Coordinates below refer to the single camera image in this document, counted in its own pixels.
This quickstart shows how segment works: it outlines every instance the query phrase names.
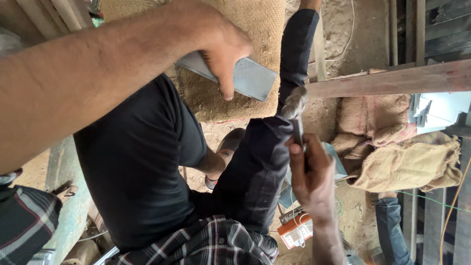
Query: plaid shirt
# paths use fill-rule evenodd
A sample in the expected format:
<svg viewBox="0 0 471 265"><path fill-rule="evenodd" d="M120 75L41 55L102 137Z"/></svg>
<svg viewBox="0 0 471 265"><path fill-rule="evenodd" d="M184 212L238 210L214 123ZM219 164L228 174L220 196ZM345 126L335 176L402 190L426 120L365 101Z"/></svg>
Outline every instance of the plaid shirt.
<svg viewBox="0 0 471 265"><path fill-rule="evenodd" d="M117 254L107 265L273 264L276 241L224 215L213 215L180 229L147 248Z"/></svg>
<svg viewBox="0 0 471 265"><path fill-rule="evenodd" d="M52 237L62 202L33 188L8 186L22 173L0 175L0 265L27 264Z"/></svg>
<svg viewBox="0 0 471 265"><path fill-rule="evenodd" d="M60 200L47 192L15 186L21 170L0 175L0 265L22 265L41 250L58 225ZM239 222L214 215L141 250L117 254L108 265L273 264L276 241Z"/></svg>

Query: orange extension board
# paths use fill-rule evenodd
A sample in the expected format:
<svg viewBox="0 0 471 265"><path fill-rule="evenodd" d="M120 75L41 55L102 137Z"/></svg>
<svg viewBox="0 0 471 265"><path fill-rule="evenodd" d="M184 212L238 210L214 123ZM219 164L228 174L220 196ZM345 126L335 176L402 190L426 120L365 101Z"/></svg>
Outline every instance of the orange extension board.
<svg viewBox="0 0 471 265"><path fill-rule="evenodd" d="M306 239L312 236L312 218L309 215L305 215L301 218L305 213L306 212L301 212L295 217L298 225L296 225L294 219L291 219L277 229L288 249L301 246Z"/></svg>

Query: metal sheet stack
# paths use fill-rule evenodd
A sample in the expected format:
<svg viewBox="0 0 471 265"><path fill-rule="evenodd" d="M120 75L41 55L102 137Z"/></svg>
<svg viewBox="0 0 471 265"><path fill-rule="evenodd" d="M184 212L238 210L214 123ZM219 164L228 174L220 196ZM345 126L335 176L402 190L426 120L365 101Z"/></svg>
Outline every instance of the metal sheet stack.
<svg viewBox="0 0 471 265"><path fill-rule="evenodd" d="M444 130L460 112L468 112L470 103L471 92L412 94L409 123L417 122L417 134Z"/></svg>

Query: fingernail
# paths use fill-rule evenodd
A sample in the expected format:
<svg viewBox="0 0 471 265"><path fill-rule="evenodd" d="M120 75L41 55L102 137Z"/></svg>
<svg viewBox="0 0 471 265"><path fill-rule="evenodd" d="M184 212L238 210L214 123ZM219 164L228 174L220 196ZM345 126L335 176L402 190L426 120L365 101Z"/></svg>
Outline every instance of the fingernail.
<svg viewBox="0 0 471 265"><path fill-rule="evenodd" d="M292 153L294 155L297 155L297 154L299 154L300 151L301 151L301 149L299 148L298 145L292 144L290 146L290 153Z"/></svg>

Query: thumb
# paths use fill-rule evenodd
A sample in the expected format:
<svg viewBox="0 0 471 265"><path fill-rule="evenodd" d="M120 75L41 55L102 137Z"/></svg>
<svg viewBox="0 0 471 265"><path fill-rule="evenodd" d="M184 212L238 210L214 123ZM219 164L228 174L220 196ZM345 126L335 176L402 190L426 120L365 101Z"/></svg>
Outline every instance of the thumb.
<svg viewBox="0 0 471 265"><path fill-rule="evenodd" d="M299 144L289 146L290 151L290 167L292 173L293 189L303 190L306 187L306 174L304 169L304 153Z"/></svg>
<svg viewBox="0 0 471 265"><path fill-rule="evenodd" d="M224 69L221 69L216 76L219 83L219 91L221 92L222 98L225 100L231 100L234 98L234 66L236 64L226 64Z"/></svg>

